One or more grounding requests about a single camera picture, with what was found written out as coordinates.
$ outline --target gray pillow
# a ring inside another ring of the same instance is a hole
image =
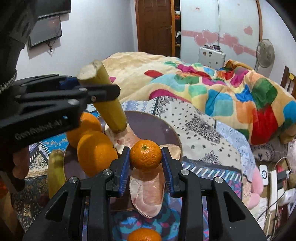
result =
[[[263,145],[251,145],[256,161],[275,161],[287,156],[288,144],[282,144],[278,137]]]

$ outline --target purple plate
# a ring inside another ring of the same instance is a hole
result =
[[[126,111],[125,114],[130,127],[139,138],[154,141],[158,145],[177,145],[181,148],[182,158],[181,142],[178,135],[168,123],[154,115],[143,112]],[[98,119],[104,130],[105,121],[101,116]],[[67,180],[73,176],[78,177],[79,179],[88,178],[79,165],[77,150],[70,145],[68,145],[64,155],[64,173]],[[127,185],[123,197],[110,199],[110,207],[112,211],[128,211],[134,209],[130,198],[129,185]]]

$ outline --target human hand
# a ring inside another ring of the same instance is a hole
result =
[[[30,152],[29,147],[23,148],[13,154],[13,162],[15,167],[12,174],[18,179],[24,179],[29,172]]]

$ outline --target television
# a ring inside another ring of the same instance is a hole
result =
[[[71,0],[37,0],[38,19],[71,12]]]
[[[36,22],[28,39],[28,47],[42,42],[57,39],[62,36],[61,20],[59,16],[40,19]]]

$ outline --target yellow tag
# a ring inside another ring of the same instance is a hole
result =
[[[289,79],[293,80],[295,78],[295,76],[293,74],[290,73]]]

